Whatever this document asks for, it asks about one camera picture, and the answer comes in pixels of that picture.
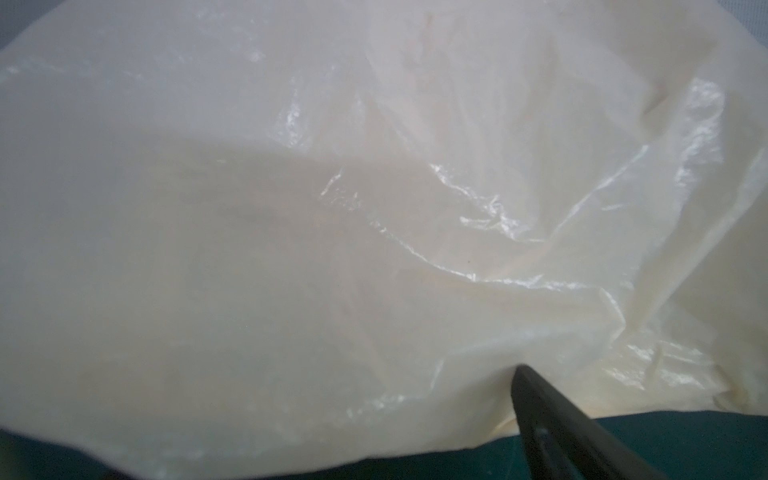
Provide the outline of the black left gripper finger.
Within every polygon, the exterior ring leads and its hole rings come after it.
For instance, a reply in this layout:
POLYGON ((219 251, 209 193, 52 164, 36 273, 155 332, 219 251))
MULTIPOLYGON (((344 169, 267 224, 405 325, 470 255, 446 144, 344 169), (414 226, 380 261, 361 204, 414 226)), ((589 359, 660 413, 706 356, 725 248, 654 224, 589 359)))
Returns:
POLYGON ((533 479, 664 479, 528 365, 510 396, 533 479))

